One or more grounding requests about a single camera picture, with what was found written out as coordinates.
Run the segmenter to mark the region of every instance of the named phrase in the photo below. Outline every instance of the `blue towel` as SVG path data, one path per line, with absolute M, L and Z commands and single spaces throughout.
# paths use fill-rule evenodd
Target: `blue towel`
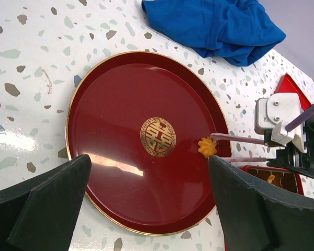
M 237 66 L 256 62 L 286 37 L 257 0 L 143 0 L 142 8 L 153 29 Z

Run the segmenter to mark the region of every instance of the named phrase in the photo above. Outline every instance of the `small red tray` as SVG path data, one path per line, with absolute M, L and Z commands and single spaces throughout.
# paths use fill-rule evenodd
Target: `small red tray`
M 288 74 L 285 74 L 276 89 L 275 93 L 297 93 L 300 98 L 301 108 L 306 110 L 311 106 L 311 102 L 305 96 L 305 94 L 301 91 L 299 86 L 295 83 L 292 77 Z
M 215 207 L 198 141 L 228 134 L 205 84 L 165 56 L 123 53 L 80 82 L 66 122 L 69 157 L 88 154 L 87 196 L 113 222 L 141 234 L 168 235 L 203 220 Z M 217 154 L 230 157 L 229 141 Z
M 283 168 L 276 168 L 276 167 L 262 167 L 262 166 L 243 166 L 241 167 L 241 169 L 243 171 L 245 171 L 246 173 L 251 173 L 251 169 L 256 169 L 256 170 L 265 170 L 265 171 L 269 171 L 271 172 L 271 174 L 274 173 L 283 173 L 283 174 L 289 174 L 289 175 L 294 175 L 295 178 L 295 183 L 296 183 L 296 188 L 297 188 L 297 193 L 300 195 L 304 195 L 304 190 L 302 188 L 302 182 L 301 182 L 301 178 L 300 175 L 297 173 L 293 173 L 289 170 L 283 169 Z

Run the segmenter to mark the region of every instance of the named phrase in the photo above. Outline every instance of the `white speckled surface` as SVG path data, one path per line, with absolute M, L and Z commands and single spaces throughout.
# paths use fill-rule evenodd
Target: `white speckled surface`
M 110 55 L 155 51 L 190 67 L 216 96 L 231 133 L 255 136 L 255 100 L 289 73 L 311 102 L 314 81 L 276 51 L 249 67 L 202 59 L 150 29 L 138 0 L 0 0 L 0 190 L 44 173 L 65 158 L 65 119 L 80 79 Z M 274 156 L 233 143 L 233 156 Z M 302 178 L 314 198 L 314 180 Z M 84 199 L 70 250 L 224 250 L 216 210 L 209 220 L 167 237 L 133 234 Z

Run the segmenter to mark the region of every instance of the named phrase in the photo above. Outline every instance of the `gold double happiness symbol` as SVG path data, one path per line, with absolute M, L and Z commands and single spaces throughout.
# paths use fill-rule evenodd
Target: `gold double happiness symbol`
M 165 157 L 170 155 L 176 146 L 176 133 L 165 119 L 151 118 L 141 128 L 141 142 L 151 155 Z

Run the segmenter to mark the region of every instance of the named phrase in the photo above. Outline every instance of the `gray wall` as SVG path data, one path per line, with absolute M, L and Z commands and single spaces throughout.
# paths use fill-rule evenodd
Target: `gray wall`
M 259 0 L 287 35 L 276 49 L 314 79 L 314 0 Z

